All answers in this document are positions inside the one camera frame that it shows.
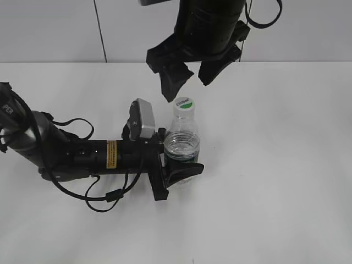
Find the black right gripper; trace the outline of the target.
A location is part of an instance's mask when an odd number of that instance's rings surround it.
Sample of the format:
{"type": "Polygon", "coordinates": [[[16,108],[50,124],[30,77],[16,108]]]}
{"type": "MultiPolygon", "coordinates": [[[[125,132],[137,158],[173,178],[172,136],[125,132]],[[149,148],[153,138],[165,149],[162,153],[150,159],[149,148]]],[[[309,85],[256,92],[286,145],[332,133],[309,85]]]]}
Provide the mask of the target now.
{"type": "Polygon", "coordinates": [[[223,51],[210,54],[198,48],[192,48],[179,40],[175,34],[147,51],[146,63],[154,73],[159,72],[161,91],[167,102],[172,102],[182,86],[194,75],[186,66],[186,62],[202,62],[198,77],[204,86],[209,85],[233,60],[224,59],[226,56],[237,60],[241,56],[241,49],[237,42],[246,40],[250,28],[238,21],[223,51]]]}

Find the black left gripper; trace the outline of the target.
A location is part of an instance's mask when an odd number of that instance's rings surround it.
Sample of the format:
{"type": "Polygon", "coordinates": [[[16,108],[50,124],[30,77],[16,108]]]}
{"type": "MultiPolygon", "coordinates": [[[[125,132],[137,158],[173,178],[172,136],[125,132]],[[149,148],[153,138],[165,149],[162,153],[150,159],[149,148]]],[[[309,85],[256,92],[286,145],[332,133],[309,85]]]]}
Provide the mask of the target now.
{"type": "Polygon", "coordinates": [[[124,193],[135,186],[142,173],[146,173],[154,199],[166,200],[168,187],[203,172],[204,165],[201,163],[171,162],[164,167],[164,179],[161,154],[167,129],[158,128],[152,138],[136,141],[125,138],[127,131],[128,128],[123,129],[123,139],[120,142],[120,166],[126,168],[128,173],[136,173],[136,176],[124,193]]]}

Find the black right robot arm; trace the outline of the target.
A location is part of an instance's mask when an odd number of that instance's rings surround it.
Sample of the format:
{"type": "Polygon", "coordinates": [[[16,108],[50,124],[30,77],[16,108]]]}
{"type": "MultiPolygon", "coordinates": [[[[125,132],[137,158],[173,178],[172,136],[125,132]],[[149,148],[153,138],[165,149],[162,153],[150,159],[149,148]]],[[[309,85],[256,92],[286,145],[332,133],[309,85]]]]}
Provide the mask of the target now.
{"type": "Polygon", "coordinates": [[[193,76],[189,62],[199,62],[198,77],[207,86],[239,59],[236,45],[250,28],[239,20],[245,1],[180,1],[174,32],[147,51],[146,63],[159,75],[162,95],[172,102],[193,76]]]}

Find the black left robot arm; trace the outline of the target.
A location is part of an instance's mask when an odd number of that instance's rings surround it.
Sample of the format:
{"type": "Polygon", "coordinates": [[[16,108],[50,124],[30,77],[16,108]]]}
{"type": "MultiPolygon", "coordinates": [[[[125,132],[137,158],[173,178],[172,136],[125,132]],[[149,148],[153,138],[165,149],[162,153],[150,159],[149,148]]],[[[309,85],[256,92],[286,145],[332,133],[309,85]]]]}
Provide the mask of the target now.
{"type": "Polygon", "coordinates": [[[1,83],[1,151],[14,150],[60,190],[65,182],[91,176],[147,174],[161,201],[170,186],[204,170],[199,163],[162,163],[166,131],[155,128],[152,106],[140,98],[131,103],[119,140],[80,138],[64,127],[49,113],[31,110],[9,83],[1,83]]]}

